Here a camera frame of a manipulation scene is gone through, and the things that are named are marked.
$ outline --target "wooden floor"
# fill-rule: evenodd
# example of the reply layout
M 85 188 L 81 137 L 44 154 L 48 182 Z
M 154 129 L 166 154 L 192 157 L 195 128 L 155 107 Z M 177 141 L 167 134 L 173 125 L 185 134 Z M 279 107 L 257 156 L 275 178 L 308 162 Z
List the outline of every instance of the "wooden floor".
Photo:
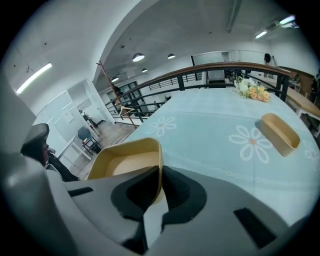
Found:
M 101 148 L 105 148 L 123 142 L 135 128 L 132 125 L 111 124 L 103 121 L 99 124 L 97 130 L 101 134 L 98 142 Z M 81 154 L 73 163 L 70 172 L 79 177 L 80 180 L 86 180 L 96 156 L 97 154 L 93 153 L 92 160 L 89 160 Z

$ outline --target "light blue tablecloth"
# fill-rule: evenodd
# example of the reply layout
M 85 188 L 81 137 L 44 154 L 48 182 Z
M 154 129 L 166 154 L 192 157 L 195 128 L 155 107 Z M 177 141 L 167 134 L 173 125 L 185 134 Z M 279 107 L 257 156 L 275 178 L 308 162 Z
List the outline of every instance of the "light blue tablecloth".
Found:
M 301 143 L 283 157 L 261 134 L 262 115 L 275 113 Z M 305 216 L 319 192 L 320 152 L 296 114 L 278 97 L 242 98 L 232 89 L 179 91 L 126 141 L 160 141 L 164 164 L 232 182 L 276 210 L 288 224 Z

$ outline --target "ceiling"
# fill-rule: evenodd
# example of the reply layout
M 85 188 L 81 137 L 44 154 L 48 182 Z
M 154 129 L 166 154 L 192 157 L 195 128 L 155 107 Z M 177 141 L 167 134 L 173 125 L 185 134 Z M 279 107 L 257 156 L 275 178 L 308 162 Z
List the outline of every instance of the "ceiling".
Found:
M 37 113 L 64 90 L 85 79 L 92 81 L 96 63 L 109 53 L 117 33 L 156 1 L 47 1 L 20 30 L 0 68 L 16 91 L 34 72 L 52 64 L 20 95 Z
M 235 21 L 228 34 L 235 3 Z M 271 22 L 287 15 L 271 0 L 159 0 L 127 27 L 107 56 L 104 68 L 111 77 L 128 70 L 139 76 L 143 68 L 150 71 L 165 64 L 170 53 L 182 57 L 228 50 L 216 48 L 215 40 L 253 40 Z M 212 43 L 205 48 L 208 41 Z M 135 53 L 143 53 L 145 58 L 133 62 Z M 119 78 L 116 83 L 128 77 Z

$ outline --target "white ceiling beam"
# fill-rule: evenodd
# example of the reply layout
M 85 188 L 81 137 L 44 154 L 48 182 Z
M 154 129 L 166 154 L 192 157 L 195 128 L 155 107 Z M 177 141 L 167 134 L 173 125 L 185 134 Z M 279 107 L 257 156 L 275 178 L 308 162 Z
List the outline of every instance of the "white ceiling beam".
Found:
M 232 28 L 234 27 L 236 18 L 238 16 L 238 13 L 240 10 L 241 3 L 242 3 L 242 0 L 234 0 L 234 2 L 233 2 L 232 13 L 231 13 L 230 21 L 229 21 L 229 26 L 227 29 L 228 33 L 231 33 Z

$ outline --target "office chair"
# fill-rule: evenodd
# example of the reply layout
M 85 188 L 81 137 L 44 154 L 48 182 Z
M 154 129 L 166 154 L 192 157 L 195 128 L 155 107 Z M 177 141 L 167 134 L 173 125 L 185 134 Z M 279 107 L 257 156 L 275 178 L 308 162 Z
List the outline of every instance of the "office chair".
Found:
M 78 130 L 78 138 L 82 140 L 82 146 L 91 154 L 93 152 L 99 153 L 101 151 L 100 144 L 95 140 L 94 137 L 92 137 L 90 131 L 82 126 Z

